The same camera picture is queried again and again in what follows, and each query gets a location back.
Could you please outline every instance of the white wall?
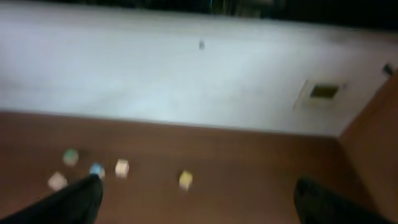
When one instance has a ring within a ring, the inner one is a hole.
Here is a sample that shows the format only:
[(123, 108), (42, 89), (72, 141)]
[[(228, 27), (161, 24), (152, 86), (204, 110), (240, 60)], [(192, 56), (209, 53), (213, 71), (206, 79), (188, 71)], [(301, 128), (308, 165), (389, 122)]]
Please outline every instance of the white wall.
[[(336, 136), (397, 45), (336, 27), (0, 3), (0, 110)], [(293, 110), (309, 78), (348, 82), (336, 110)]]

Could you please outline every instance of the wooden floor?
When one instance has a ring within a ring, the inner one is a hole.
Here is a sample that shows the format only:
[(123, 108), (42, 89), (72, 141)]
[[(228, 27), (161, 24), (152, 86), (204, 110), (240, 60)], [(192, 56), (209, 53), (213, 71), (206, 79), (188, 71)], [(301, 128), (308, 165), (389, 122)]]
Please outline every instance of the wooden floor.
[[(74, 168), (62, 163), (69, 147), (80, 151)], [(131, 162), (126, 180), (117, 159)], [(55, 171), (73, 182), (94, 162), (107, 171), (97, 223), (299, 223), (301, 175), (373, 208), (334, 139), (0, 113), (0, 217), (50, 194)], [(182, 169), (193, 173), (189, 192)]]

